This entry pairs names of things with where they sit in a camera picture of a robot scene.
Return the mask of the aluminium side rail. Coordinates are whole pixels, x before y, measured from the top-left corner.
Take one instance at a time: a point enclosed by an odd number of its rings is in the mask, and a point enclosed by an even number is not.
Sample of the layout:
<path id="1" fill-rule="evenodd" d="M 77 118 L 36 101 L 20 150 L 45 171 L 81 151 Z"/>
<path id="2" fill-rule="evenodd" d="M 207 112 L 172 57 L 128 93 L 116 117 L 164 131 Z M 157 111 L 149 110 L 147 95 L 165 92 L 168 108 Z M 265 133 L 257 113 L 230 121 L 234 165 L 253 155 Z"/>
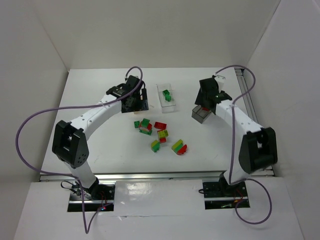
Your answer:
<path id="1" fill-rule="evenodd" d="M 249 89 L 249 85 L 247 84 L 247 81 L 245 78 L 247 71 L 244 68 L 240 68 L 240 67 L 235 67 L 234 70 L 239 83 L 240 90 L 242 93 L 244 93 Z M 250 94 L 249 93 L 246 94 L 245 96 L 242 97 L 242 99 L 244 101 L 244 105 L 245 105 L 248 116 L 251 117 L 255 122 L 258 122 L 258 118 L 255 112 Z"/>

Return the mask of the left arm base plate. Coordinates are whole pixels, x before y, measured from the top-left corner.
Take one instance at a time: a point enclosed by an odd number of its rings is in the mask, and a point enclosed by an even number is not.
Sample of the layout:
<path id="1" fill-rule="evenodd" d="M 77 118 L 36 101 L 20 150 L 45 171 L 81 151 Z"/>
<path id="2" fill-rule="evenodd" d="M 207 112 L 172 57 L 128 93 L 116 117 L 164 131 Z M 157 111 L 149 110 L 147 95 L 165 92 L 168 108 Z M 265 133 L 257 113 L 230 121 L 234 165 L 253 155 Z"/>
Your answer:
<path id="1" fill-rule="evenodd" d="M 114 199 L 115 199 L 115 182 L 104 182 L 105 188 L 99 193 L 95 193 L 94 196 L 84 191 L 84 210 L 85 212 L 95 212 L 101 208 L 101 212 L 113 212 L 114 211 Z M 63 180 L 60 183 L 61 188 L 68 190 L 69 200 L 67 212 L 79 213 L 82 211 L 82 194 L 80 186 L 77 182 Z"/>

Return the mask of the yellow green red lego stack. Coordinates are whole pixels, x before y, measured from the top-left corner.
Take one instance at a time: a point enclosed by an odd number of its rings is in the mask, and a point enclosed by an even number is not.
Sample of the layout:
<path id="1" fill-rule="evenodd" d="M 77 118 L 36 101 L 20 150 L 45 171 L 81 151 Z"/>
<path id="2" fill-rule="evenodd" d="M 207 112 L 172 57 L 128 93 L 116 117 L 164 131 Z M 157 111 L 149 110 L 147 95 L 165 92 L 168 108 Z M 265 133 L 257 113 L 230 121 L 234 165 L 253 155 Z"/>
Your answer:
<path id="1" fill-rule="evenodd" d="M 187 152 L 188 146 L 184 144 L 182 139 L 179 139 L 174 145 L 172 145 L 171 150 L 181 156 Z"/>

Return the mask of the dark green lego cube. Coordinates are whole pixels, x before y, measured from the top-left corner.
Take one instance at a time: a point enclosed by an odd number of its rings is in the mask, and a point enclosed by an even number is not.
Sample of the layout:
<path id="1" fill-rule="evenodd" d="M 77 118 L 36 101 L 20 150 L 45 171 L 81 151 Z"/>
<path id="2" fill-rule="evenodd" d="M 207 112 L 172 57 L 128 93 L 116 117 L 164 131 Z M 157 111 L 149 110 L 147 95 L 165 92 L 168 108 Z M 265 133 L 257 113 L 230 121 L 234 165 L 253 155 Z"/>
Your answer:
<path id="1" fill-rule="evenodd" d="M 163 94 L 164 96 L 166 96 L 166 95 L 169 95 L 170 92 L 166 89 L 166 90 L 162 91 L 162 94 Z"/>

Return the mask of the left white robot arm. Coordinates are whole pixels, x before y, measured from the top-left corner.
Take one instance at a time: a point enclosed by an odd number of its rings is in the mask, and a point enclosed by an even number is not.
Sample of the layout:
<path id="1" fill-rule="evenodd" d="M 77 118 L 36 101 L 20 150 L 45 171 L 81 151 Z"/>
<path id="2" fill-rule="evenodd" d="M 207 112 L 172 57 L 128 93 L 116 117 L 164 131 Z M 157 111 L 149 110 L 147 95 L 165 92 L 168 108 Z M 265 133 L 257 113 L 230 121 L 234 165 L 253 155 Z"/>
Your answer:
<path id="1" fill-rule="evenodd" d="M 128 76 L 125 82 L 106 91 L 103 98 L 93 107 L 71 121 L 59 121 L 54 130 L 52 152 L 77 177 L 84 191 L 92 199 L 100 200 L 108 192 L 99 183 L 89 163 L 88 140 L 110 117 L 118 113 L 148 110 L 145 82 L 136 76 Z"/>

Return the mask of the grey transparent container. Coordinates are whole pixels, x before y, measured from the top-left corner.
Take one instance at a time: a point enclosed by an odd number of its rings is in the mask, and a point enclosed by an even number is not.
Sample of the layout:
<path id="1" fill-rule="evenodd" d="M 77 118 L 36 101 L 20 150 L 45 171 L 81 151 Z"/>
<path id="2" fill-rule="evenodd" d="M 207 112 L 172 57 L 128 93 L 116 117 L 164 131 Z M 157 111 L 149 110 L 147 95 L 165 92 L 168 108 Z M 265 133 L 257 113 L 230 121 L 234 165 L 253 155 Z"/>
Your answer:
<path id="1" fill-rule="evenodd" d="M 191 117 L 198 123 L 203 124 L 204 121 L 210 116 L 212 111 L 202 110 L 201 105 L 197 105 L 192 109 Z"/>

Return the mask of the aluminium front rail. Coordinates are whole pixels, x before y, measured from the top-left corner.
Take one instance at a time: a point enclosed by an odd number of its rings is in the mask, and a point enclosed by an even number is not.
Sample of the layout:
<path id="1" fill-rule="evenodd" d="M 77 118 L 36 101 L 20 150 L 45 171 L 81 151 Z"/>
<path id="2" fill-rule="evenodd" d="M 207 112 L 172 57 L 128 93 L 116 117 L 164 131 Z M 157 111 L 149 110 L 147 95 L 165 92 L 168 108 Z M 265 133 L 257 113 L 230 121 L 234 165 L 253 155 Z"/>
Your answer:
<path id="1" fill-rule="evenodd" d="M 209 179 L 219 178 L 221 171 L 193 171 L 193 172 L 161 172 L 161 173 L 122 173 L 97 174 L 99 181 L 118 180 L 174 180 L 174 179 Z M 253 173 L 255 177 L 274 177 L 272 168 Z M 72 180 L 69 176 L 41 175 L 40 182 L 58 182 Z"/>

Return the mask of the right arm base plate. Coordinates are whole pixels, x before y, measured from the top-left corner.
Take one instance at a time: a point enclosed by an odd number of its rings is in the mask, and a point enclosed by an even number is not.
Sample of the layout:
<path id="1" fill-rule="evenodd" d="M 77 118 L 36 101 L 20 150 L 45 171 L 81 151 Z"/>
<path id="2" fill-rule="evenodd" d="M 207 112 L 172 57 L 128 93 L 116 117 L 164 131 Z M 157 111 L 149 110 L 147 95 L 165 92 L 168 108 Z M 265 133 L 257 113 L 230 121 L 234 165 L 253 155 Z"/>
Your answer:
<path id="1" fill-rule="evenodd" d="M 204 178 L 198 193 L 204 198 L 205 210 L 234 209 L 236 206 L 250 208 L 247 186 L 244 182 L 229 186 L 219 177 Z"/>

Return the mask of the clear transparent container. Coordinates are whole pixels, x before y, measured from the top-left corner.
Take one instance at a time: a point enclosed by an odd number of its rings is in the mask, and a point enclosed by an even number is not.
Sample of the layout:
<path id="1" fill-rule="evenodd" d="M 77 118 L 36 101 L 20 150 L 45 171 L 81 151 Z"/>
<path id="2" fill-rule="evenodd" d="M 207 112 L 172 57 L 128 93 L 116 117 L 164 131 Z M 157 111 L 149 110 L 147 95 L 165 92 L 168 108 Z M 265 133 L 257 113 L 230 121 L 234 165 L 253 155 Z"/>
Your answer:
<path id="1" fill-rule="evenodd" d="M 170 83 L 157 84 L 158 98 L 161 112 L 163 114 L 176 111 L 175 91 Z"/>

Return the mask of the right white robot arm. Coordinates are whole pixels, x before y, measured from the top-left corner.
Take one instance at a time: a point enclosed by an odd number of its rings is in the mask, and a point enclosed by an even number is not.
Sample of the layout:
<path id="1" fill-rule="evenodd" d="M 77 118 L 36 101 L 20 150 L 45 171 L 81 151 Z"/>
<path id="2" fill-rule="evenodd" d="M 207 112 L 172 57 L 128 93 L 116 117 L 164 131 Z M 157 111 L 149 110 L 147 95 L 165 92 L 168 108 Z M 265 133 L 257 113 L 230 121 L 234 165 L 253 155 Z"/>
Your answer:
<path id="1" fill-rule="evenodd" d="M 219 76 L 199 81 L 195 104 L 208 109 L 231 127 L 230 165 L 219 177 L 220 185 L 230 188 L 278 162 L 276 132 L 244 113 L 229 94 L 219 89 L 216 78 Z"/>

